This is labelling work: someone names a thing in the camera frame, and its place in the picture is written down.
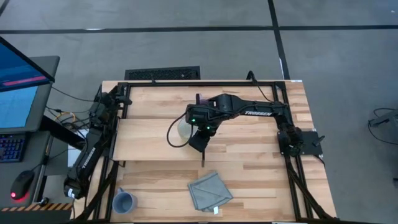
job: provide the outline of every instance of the wooden tabletop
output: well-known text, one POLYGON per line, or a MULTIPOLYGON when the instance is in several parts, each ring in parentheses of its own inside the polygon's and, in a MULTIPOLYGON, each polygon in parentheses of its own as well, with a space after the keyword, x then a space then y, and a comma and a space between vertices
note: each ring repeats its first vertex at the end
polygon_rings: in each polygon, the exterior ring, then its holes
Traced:
MULTIPOLYGON (((286 81, 285 84, 294 124, 303 130, 313 129, 303 83, 286 81)), ((103 91, 115 85, 117 82, 103 82, 103 91)), ((272 99, 271 88, 261 88, 272 99)), ((194 103, 196 93, 204 98, 229 93, 244 100, 264 101, 259 90, 252 86, 132 87, 130 99, 133 103, 127 111, 127 119, 120 122, 113 159, 127 161, 125 168, 119 168, 116 187, 134 194, 138 198, 138 208, 127 215, 112 213, 111 221, 294 220, 274 118, 239 116, 225 121, 209 142, 205 167, 201 167, 201 154, 196 150, 189 146, 176 149, 167 144, 167 128, 185 111, 188 103, 194 103), (214 170, 234 197, 220 207, 218 215, 196 211, 187 187, 188 183, 214 170)), ((170 140, 174 144, 182 143, 176 127, 170 133, 170 140)), ((335 215, 324 166, 313 156, 302 156, 302 160, 309 191, 326 212, 335 215)), ((100 170, 101 164, 97 166, 96 170, 100 170)), ((93 190, 89 198, 98 187, 96 179, 94 177, 91 183, 93 190)), ((304 217, 300 191, 298 197, 304 217)))

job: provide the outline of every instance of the blue cup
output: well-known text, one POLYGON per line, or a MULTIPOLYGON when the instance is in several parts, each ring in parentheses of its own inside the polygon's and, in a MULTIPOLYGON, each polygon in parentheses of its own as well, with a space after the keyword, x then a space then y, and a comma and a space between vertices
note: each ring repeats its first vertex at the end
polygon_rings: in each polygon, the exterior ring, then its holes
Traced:
POLYGON ((137 207, 137 197, 125 192, 121 187, 113 198, 112 208, 118 214, 127 214, 137 207))

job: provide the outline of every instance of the computer monitor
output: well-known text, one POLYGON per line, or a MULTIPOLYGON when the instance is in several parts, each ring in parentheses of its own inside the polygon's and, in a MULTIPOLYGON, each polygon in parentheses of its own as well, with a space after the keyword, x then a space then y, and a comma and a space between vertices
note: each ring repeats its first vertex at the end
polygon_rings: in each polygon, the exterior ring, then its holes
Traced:
POLYGON ((0 92, 50 82, 54 77, 0 37, 0 92))

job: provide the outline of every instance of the computer mouse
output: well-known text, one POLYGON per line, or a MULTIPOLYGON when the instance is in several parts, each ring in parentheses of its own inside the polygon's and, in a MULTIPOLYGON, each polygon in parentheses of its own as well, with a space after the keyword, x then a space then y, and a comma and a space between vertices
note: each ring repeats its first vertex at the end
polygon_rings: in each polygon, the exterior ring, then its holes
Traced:
POLYGON ((14 183, 12 183, 11 198, 18 200, 24 197, 29 190, 29 186, 32 183, 34 176, 35 172, 31 170, 25 170, 21 172, 15 179, 14 183))

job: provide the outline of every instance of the yellow black caution tape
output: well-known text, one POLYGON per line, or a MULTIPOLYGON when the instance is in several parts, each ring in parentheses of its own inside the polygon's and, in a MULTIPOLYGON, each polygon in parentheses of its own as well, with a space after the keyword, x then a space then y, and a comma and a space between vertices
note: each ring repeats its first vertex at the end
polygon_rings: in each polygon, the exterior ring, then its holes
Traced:
POLYGON ((29 211, 52 211, 52 210, 69 210, 72 203, 48 203, 41 207, 38 203, 33 203, 28 207, 12 207, 2 208, 2 212, 29 212, 29 211))

